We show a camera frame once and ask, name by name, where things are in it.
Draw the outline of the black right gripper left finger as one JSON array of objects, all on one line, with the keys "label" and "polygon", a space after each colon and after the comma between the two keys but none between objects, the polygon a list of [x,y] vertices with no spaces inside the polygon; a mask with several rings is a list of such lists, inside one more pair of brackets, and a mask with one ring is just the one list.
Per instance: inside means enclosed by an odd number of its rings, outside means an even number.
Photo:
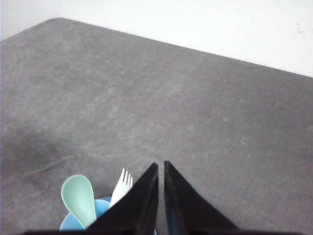
[{"label": "black right gripper left finger", "polygon": [[129,192],[87,228],[88,232],[153,232],[158,208],[158,166],[153,163]]}]

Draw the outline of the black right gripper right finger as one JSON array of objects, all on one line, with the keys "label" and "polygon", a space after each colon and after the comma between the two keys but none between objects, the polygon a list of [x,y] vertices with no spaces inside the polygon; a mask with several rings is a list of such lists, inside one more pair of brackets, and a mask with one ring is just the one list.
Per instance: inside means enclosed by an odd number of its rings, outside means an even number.
[{"label": "black right gripper right finger", "polygon": [[239,230],[230,219],[200,196],[170,161],[164,162],[164,201],[170,233]]}]

